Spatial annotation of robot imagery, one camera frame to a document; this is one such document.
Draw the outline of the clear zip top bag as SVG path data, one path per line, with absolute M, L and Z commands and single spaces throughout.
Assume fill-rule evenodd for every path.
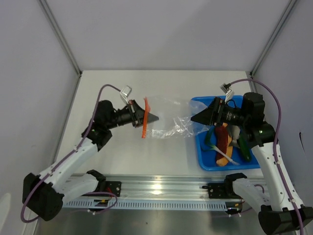
M 143 121 L 143 139 L 188 138 L 208 130 L 207 125 L 191 121 L 193 115 L 207 108 L 202 102 L 165 96 L 148 96 L 144 102 L 145 113 L 156 115 L 159 120 Z

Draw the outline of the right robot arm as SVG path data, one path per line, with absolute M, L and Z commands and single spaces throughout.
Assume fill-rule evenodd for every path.
M 264 120 L 265 102 L 261 94 L 244 94 L 240 108 L 230 107 L 215 97 L 203 111 L 191 120 L 208 126 L 238 126 L 249 149 L 261 168 L 268 195 L 257 189 L 242 173 L 227 175 L 223 186 L 228 197 L 243 198 L 258 214 L 267 235 L 299 231 L 313 219 L 312 207 L 306 207 L 293 187 L 277 143 L 277 131 Z

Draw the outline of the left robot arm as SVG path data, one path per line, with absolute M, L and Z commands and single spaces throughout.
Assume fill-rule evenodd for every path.
M 128 101 L 123 109 L 115 109 L 109 100 L 98 101 L 80 142 L 65 157 L 38 175 L 29 173 L 24 178 L 23 208 L 29 208 L 44 221 L 50 221 L 65 203 L 80 196 L 116 197 L 116 194 L 107 190 L 106 177 L 96 170 L 89 170 L 75 180 L 69 178 L 108 143 L 113 128 L 126 124 L 134 128 L 146 128 L 158 120 L 149 106 L 141 108 L 135 100 Z

